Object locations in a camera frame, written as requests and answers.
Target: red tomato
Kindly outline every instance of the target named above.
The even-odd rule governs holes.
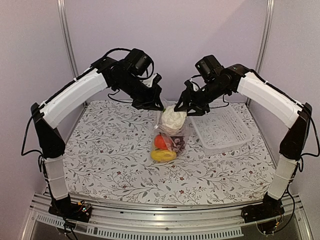
[[[155,137],[154,145],[158,149],[163,149],[163,150],[168,149],[166,142],[165,142],[165,139],[160,134]]]

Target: clear plastic bag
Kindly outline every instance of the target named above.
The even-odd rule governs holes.
[[[170,129],[162,124],[162,113],[157,116],[157,123],[153,130],[151,158],[157,162],[169,162],[176,159],[186,148],[190,136],[190,129],[185,120],[178,130]]]

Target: floral pattern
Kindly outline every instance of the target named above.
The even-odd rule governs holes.
[[[262,199],[275,169],[247,107],[242,103],[232,107],[252,132],[252,141],[238,150],[206,156],[192,131],[177,159],[159,163],[150,158],[155,111],[92,101],[66,146],[68,190],[98,198],[170,205]]]

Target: white plastic tray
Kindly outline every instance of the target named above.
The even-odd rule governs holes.
[[[192,116],[190,120],[207,156],[239,149],[253,138],[230,105],[211,109],[203,116]]]

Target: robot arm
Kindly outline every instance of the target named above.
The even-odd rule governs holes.
[[[182,92],[175,111],[187,111],[189,116],[202,116],[210,112],[209,103],[234,92],[256,101],[289,128],[280,144],[278,166],[263,202],[244,207],[241,213],[246,223],[283,214],[281,198],[295,177],[308,137],[312,107],[292,99],[243,65],[224,68],[213,55],[209,55],[198,61],[195,67],[206,85],[199,88],[187,80],[184,83],[186,90]],[[271,224],[265,225],[263,230],[272,233],[275,228]]]
[[[162,89],[158,85],[161,76],[154,74],[150,77],[140,77],[147,71],[149,65],[152,65],[153,73],[152,59],[135,48],[127,51],[128,55],[119,61],[108,57],[108,53],[112,50],[107,52],[83,74],[49,99],[40,105],[35,103],[31,107],[35,130],[42,149],[41,166],[52,198],[52,207],[49,209],[51,214],[83,222],[88,222],[91,214],[88,205],[78,206],[71,203],[65,183],[63,154],[66,145],[57,127],[70,112],[106,88],[127,93],[133,100],[132,106],[136,109],[159,111],[164,109],[160,100]]]

